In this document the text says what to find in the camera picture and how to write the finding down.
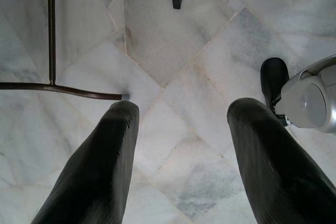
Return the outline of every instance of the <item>marble floor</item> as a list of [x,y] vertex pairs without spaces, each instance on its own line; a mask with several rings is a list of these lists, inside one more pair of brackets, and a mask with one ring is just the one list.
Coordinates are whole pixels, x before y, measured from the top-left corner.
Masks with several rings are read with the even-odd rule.
[[[336,53],[335,1],[56,0],[57,83],[140,108],[124,224],[256,223],[228,106],[263,101],[267,58],[292,76]],[[48,81],[47,30],[47,0],[0,0],[0,81]],[[0,92],[0,224],[31,222],[111,103]],[[288,130],[336,184],[335,136]]]

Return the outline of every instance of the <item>gray plastic object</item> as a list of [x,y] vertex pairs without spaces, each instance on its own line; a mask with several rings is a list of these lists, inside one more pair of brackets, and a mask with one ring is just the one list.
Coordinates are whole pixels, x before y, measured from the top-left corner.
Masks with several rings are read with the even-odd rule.
[[276,114],[301,128],[336,133],[336,56],[303,69],[281,89]]

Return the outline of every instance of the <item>black shoe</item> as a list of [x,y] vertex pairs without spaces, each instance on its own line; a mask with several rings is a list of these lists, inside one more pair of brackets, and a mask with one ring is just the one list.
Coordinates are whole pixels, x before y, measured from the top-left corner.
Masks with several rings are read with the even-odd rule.
[[[279,58],[270,58],[264,61],[260,70],[261,89],[266,105],[275,114],[275,104],[281,99],[281,89],[289,80],[288,69],[285,62]],[[276,115],[283,125],[287,125],[283,115]]]

